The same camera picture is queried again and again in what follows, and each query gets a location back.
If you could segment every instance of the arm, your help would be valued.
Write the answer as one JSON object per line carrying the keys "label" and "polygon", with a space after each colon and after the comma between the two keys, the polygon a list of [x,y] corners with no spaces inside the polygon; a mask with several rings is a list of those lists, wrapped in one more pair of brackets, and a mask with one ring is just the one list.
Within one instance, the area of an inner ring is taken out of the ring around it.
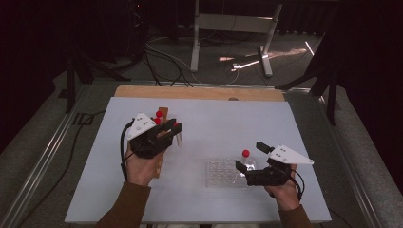
{"label": "arm", "polygon": [[265,186],[264,189],[276,198],[278,213],[284,228],[311,228],[311,222],[297,198],[297,189],[294,183],[288,180],[282,186]]}
{"label": "arm", "polygon": [[132,154],[130,145],[127,146],[127,182],[113,207],[98,221],[95,228],[140,226],[151,191],[148,184],[154,177],[156,164],[162,155],[160,153],[150,160],[141,159]]}

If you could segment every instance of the wooden block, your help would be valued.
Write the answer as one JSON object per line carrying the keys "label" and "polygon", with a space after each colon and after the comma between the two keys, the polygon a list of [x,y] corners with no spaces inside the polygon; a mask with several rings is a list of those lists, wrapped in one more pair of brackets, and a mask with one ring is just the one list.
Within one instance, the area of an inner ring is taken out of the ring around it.
{"label": "wooden block", "polygon": [[[163,113],[162,121],[161,123],[164,124],[167,120],[168,117],[168,108],[167,107],[159,107],[159,111]],[[163,155],[161,158],[157,161],[157,165],[155,166],[155,172],[154,172],[154,178],[159,178],[161,174],[161,167],[163,166]]]}

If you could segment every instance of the person's left hand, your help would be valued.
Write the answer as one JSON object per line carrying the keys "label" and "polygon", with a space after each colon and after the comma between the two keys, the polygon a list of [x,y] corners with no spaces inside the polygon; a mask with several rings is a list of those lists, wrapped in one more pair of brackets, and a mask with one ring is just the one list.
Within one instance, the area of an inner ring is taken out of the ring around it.
{"label": "person's left hand", "polygon": [[158,160],[163,156],[161,152],[152,159],[142,159],[136,154],[131,155],[133,152],[130,149],[130,143],[127,144],[125,157],[130,157],[126,160],[127,181],[142,186],[148,186],[154,177],[155,167]]}

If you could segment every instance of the forearm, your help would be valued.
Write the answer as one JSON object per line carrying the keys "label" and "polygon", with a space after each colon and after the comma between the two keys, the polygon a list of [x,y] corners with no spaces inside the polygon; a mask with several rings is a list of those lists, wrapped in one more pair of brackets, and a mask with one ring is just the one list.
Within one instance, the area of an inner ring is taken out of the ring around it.
{"label": "forearm", "polygon": [[284,228],[312,228],[312,224],[302,205],[294,210],[279,210],[278,213]]}
{"label": "forearm", "polygon": [[113,207],[95,225],[103,227],[140,226],[151,188],[125,182]]}

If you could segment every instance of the person's right hand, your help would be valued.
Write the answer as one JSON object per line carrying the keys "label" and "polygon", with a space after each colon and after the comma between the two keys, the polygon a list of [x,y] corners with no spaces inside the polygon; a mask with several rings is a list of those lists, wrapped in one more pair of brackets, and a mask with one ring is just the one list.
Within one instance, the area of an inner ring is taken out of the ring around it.
{"label": "person's right hand", "polygon": [[[297,170],[297,165],[292,164],[291,169]],[[294,179],[295,176],[296,173],[292,172],[291,177]],[[299,207],[296,185],[291,180],[282,186],[264,186],[264,189],[270,195],[274,195],[279,210],[290,211]]]}

